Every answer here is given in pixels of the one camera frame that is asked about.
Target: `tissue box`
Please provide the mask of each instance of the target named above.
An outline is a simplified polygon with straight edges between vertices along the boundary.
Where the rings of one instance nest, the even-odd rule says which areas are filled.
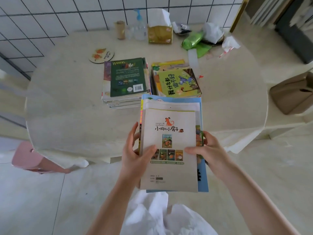
[[[173,41],[173,27],[169,26],[154,26],[148,27],[149,43],[167,43]]]

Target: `left hand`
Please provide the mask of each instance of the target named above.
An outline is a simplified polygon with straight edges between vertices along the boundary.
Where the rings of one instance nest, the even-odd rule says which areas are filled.
[[[130,183],[134,183],[134,185],[139,183],[140,178],[146,171],[148,163],[151,161],[151,157],[157,150],[155,145],[151,145],[144,150],[142,156],[138,156],[134,152],[133,146],[135,141],[140,137],[140,133],[135,134],[137,127],[138,122],[134,124],[128,134],[123,148],[122,169],[119,174],[120,180],[126,180]]]

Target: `white book back cover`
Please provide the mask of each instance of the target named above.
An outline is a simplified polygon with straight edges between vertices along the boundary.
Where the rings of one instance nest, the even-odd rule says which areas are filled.
[[[198,192],[197,158],[185,147],[196,146],[194,111],[146,109],[143,150],[157,151],[141,178],[140,189]]]

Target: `pink plastic stool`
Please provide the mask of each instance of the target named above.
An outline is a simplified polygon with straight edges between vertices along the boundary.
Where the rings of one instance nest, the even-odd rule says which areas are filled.
[[[68,174],[71,172],[70,169],[64,169],[35,152],[32,144],[28,141],[20,143],[12,158],[12,165],[38,173],[62,172]]]

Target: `coaster with orange print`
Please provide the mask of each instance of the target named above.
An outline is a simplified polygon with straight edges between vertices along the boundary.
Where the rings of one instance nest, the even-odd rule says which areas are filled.
[[[114,52],[108,48],[97,48],[89,57],[89,60],[93,63],[104,63],[109,61],[114,56]]]

